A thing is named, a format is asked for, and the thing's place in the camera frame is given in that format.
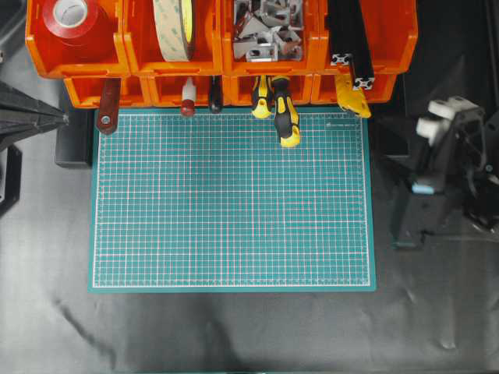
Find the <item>yellow screwdriver handle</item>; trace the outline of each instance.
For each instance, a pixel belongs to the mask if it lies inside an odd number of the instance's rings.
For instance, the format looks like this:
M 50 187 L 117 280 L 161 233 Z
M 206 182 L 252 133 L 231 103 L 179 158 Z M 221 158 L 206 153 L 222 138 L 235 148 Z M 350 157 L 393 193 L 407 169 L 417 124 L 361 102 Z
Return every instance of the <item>yellow screwdriver handle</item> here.
M 354 90 L 350 74 L 334 76 L 338 105 L 344 111 L 351 111 L 360 118 L 370 118 L 371 110 L 364 91 Z
M 253 110 L 251 113 L 258 119 L 270 117 L 272 110 L 272 88 L 271 81 L 267 76 L 258 76 L 253 87 Z
M 293 148 L 300 142 L 299 115 L 289 93 L 289 78 L 275 76 L 272 79 L 275 99 L 274 126 L 279 142 L 285 148 Z

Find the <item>red tape roll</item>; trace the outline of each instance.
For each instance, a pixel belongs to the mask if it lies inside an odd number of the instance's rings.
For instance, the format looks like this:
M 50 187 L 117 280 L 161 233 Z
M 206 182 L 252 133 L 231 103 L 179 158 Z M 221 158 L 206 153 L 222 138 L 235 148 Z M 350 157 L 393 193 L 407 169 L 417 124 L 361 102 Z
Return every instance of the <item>red tape roll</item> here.
M 96 0 L 46 0 L 43 17 L 48 30 L 78 58 L 103 58 L 114 47 L 111 22 Z

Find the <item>cutting mat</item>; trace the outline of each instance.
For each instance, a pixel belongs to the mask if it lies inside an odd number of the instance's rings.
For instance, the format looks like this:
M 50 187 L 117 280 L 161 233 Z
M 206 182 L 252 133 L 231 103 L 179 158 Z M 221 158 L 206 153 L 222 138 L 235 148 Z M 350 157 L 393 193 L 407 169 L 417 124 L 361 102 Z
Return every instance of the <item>cutting mat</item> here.
M 120 111 L 96 135 L 89 290 L 375 289 L 366 123 L 301 110 L 278 145 L 247 108 Z

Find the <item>black workbench surface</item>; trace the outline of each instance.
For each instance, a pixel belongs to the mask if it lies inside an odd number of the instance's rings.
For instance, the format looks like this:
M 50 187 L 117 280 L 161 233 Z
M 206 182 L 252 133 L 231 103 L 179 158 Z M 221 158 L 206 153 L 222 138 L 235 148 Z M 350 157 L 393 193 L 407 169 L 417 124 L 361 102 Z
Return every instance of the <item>black workbench surface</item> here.
M 410 115 L 462 95 L 494 109 L 481 1 L 419 2 L 405 77 Z M 0 79 L 57 104 L 26 49 Z M 499 245 L 394 252 L 376 163 L 378 291 L 361 294 L 92 295 L 90 171 L 54 164 L 55 133 L 25 140 L 20 202 L 0 220 L 0 372 L 499 369 Z M 455 214 L 448 232 L 472 232 Z

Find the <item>yellow plastic part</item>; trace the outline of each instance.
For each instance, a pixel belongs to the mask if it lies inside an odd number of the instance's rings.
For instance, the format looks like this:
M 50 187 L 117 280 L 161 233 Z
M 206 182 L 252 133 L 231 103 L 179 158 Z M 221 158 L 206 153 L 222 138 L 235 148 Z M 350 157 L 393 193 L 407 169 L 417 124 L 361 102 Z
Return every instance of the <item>yellow plastic part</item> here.
M 253 91 L 257 88 L 258 78 L 255 79 Z M 267 76 L 260 77 L 260 85 L 258 86 L 258 97 L 267 97 L 270 87 L 268 86 Z M 271 111 L 268 110 L 268 103 L 266 99 L 260 98 L 257 107 L 251 112 L 255 118 L 265 119 L 271 116 Z
M 281 115 L 286 111 L 286 105 L 283 97 L 278 98 L 278 113 Z
M 352 111 L 361 118 L 370 118 L 371 110 L 362 90 L 354 90 L 349 74 L 334 76 L 338 105 L 344 111 Z
M 289 113 L 291 114 L 291 123 L 293 125 L 298 125 L 299 115 L 298 115 L 298 112 L 296 111 L 295 106 L 293 105 L 293 101 L 291 100 L 290 97 L 288 97 L 288 107 L 289 107 Z
M 297 125 L 293 125 L 292 134 L 289 138 L 281 138 L 281 146 L 284 148 L 293 148 L 299 145 L 300 134 L 299 127 Z
M 267 97 L 268 95 L 268 85 L 267 76 L 260 77 L 260 87 L 258 87 L 258 97 Z
M 193 39 L 193 2 L 192 0 L 182 0 L 182 19 L 184 22 L 184 34 L 187 43 Z
M 258 101 L 258 105 L 254 111 L 251 112 L 255 118 L 265 119 L 271 116 L 271 112 L 268 110 L 267 102 L 264 99 Z

